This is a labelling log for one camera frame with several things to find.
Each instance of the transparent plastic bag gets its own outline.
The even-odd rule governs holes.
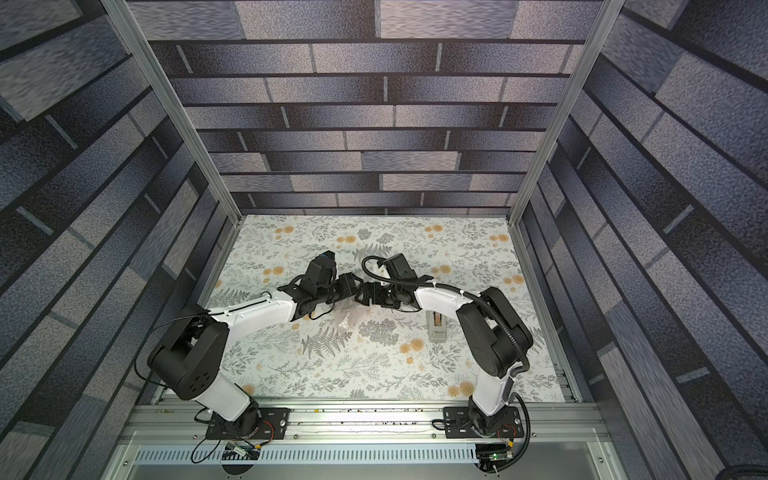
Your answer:
[[[351,332],[357,323],[368,313],[368,307],[357,303],[355,300],[345,298],[333,307],[334,315],[333,326],[340,333]]]

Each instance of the fern leaf pattern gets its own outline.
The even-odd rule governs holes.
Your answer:
[[[368,255],[404,253],[417,274],[480,291],[495,286],[533,335],[531,370],[515,390],[535,402],[562,402],[520,264],[500,218],[248,216],[215,282],[207,308],[236,305],[274,292],[331,250],[339,274],[362,277]],[[328,310],[319,306],[313,316]],[[343,305],[252,333],[224,352],[221,369],[254,396],[355,399],[466,399],[478,375],[458,321],[445,343],[430,343],[424,312],[360,307],[339,328]]]

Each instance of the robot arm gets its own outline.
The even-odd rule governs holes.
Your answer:
[[[492,287],[474,296],[437,282],[430,286],[427,281],[432,278],[417,278],[402,254],[379,261],[389,278],[370,273],[365,268],[366,260],[363,269],[379,282],[364,283],[352,273],[337,279],[333,253],[325,252],[310,263],[298,285],[299,277],[279,287],[269,298],[215,312],[200,307],[185,309],[181,316],[189,318],[171,325],[147,363],[179,398],[212,409],[228,423],[229,430],[247,438],[260,424],[258,404],[220,371],[228,347],[262,328],[311,314],[318,303],[334,304],[351,296],[365,305],[373,303],[384,308],[398,309],[404,303],[459,321],[472,355],[483,370],[469,400],[472,424],[481,434],[497,432],[512,377],[521,371],[515,366],[527,365],[525,352],[533,344],[530,332],[502,292]],[[490,327],[487,316],[497,325]]]

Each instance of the red wire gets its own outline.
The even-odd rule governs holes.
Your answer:
[[[272,424],[269,423],[267,420],[263,420],[263,422],[269,425],[271,428],[270,431],[272,432],[272,436],[270,437],[270,442],[272,442],[272,440],[275,438],[275,427],[273,427]]]
[[[513,425],[507,425],[506,423],[502,423],[502,425],[507,427],[508,429],[512,429],[512,437],[511,438],[514,438],[515,435],[518,434],[518,430]],[[499,429],[498,432],[496,432],[496,435],[498,436],[499,440],[502,439],[502,431],[501,431],[501,429]]]

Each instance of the small box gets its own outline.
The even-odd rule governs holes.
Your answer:
[[[448,317],[441,313],[427,310],[427,333],[432,343],[445,343],[448,340]]]

